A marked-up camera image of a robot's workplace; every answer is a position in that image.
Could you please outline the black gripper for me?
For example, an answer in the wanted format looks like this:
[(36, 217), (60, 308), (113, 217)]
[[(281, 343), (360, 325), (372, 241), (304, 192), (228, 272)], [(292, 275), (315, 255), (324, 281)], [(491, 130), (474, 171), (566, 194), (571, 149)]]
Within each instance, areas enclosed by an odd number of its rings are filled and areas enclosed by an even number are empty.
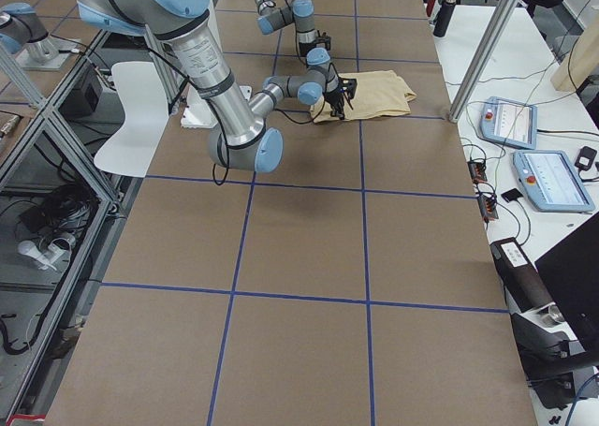
[(330, 105), (330, 116), (339, 120), (345, 119), (344, 104), (345, 90), (342, 86), (338, 86), (332, 91), (324, 94), (325, 101)]

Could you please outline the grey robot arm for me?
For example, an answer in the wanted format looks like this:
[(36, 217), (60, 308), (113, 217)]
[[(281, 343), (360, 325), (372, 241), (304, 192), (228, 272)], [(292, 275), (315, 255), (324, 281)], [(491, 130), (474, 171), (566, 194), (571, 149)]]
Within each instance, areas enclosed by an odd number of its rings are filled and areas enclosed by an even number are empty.
[(267, 116), (287, 97), (312, 106), (324, 100), (334, 117), (355, 95), (357, 82), (341, 77), (331, 62), (330, 38), (314, 26), (312, 0), (293, 0), (277, 7), (274, 0), (255, 0), (261, 32), (271, 34), (288, 25), (296, 28), (306, 70), (299, 76), (273, 76), (251, 99), (245, 99), (234, 73), (209, 29), (211, 0), (78, 0), (80, 17), (91, 25), (129, 36), (152, 31), (168, 44), (183, 75), (197, 89), (217, 124), (209, 139), (212, 161), (225, 169), (268, 173), (279, 165), (284, 141), (266, 125)]
[(330, 49), (330, 37), (315, 26), (313, 0), (255, 0), (257, 24), (263, 35), (292, 25), (295, 30), (296, 56), (304, 62), (308, 53), (319, 46)]

